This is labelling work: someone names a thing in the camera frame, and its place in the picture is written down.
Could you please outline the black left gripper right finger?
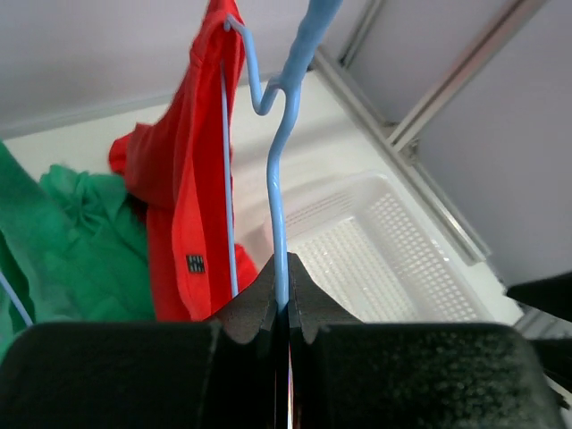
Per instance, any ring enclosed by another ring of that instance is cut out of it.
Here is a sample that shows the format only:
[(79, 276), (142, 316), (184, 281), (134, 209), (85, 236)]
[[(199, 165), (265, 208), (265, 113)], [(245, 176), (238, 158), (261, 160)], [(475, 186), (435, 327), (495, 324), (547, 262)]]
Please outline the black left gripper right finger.
[(363, 323), (289, 257), (297, 428), (560, 428), (532, 346), (503, 324)]

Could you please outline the light blue wire hanger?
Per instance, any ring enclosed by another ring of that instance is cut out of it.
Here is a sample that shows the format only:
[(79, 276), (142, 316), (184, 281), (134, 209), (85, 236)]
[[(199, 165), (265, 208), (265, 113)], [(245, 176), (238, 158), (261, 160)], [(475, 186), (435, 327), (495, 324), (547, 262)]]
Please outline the light blue wire hanger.
[(284, 311), (290, 300), (287, 238), (280, 184), (282, 151), (298, 119), (301, 85), (308, 66), (341, 4), (341, 0), (309, 1), (281, 72), (273, 76), (264, 88), (259, 79), (256, 48), (251, 32), (231, 14), (223, 22), (225, 31), (234, 31), (240, 35), (245, 48), (251, 104), (255, 113), (259, 116), (267, 115), (279, 92), (283, 93), (285, 99), (282, 119), (266, 161), (266, 188), (273, 234), (274, 290), (279, 313)]

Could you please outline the green tank top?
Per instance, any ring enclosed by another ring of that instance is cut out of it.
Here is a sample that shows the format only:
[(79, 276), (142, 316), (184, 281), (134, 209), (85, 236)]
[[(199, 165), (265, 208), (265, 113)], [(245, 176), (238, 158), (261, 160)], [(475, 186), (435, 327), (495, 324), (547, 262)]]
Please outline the green tank top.
[(53, 164), (34, 180), (1, 148), (1, 350), (33, 324), (153, 321), (145, 226), (118, 175)]

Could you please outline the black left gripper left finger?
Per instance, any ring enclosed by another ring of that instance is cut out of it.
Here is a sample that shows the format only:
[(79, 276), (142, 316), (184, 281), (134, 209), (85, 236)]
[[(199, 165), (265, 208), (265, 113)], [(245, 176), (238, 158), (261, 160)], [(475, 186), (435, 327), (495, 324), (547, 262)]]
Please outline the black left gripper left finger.
[(274, 267), (199, 323), (49, 323), (1, 365), (4, 428), (271, 428)]

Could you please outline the red tank top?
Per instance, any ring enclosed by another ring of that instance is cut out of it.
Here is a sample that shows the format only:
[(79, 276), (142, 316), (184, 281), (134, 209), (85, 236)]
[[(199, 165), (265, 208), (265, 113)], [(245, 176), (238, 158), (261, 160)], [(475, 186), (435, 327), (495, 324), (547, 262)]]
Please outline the red tank top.
[(117, 139), (108, 160), (147, 206), (151, 294), (161, 322), (202, 321), (232, 298), (223, 119), (230, 117), (245, 50), (225, 30), (233, 1), (211, 1), (189, 66), (164, 116)]

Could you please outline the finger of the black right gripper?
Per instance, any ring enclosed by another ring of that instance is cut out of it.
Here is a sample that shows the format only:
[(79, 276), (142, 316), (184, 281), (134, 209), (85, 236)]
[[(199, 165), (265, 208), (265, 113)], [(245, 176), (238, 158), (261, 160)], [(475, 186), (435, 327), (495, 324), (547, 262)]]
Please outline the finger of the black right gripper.
[(568, 322), (572, 321), (571, 272), (511, 286), (507, 296)]

